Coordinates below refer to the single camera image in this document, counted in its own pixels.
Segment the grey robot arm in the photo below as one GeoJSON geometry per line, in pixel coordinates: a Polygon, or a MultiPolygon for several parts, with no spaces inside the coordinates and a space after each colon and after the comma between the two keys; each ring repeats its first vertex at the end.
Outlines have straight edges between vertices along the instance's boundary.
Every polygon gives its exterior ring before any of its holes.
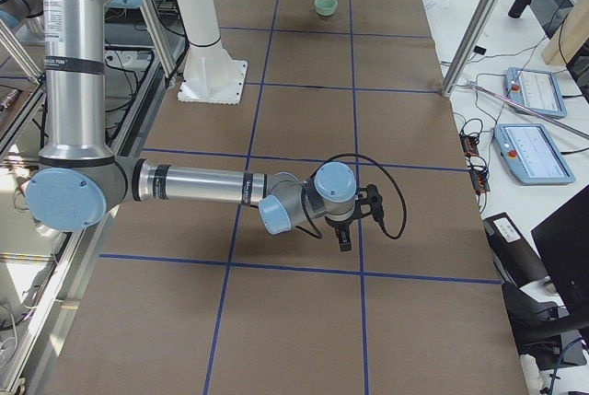
{"type": "Polygon", "coordinates": [[[49,138],[25,196],[47,227],[76,232],[113,208],[150,199],[237,203],[258,209],[271,234],[322,218],[349,250],[359,208],[352,170],[331,160],[307,180],[281,172],[173,167],[119,155],[108,141],[114,126],[128,133],[144,123],[149,97],[134,91],[129,105],[108,111],[105,96],[105,14],[108,5],[149,0],[43,0],[46,109],[49,138]]]}

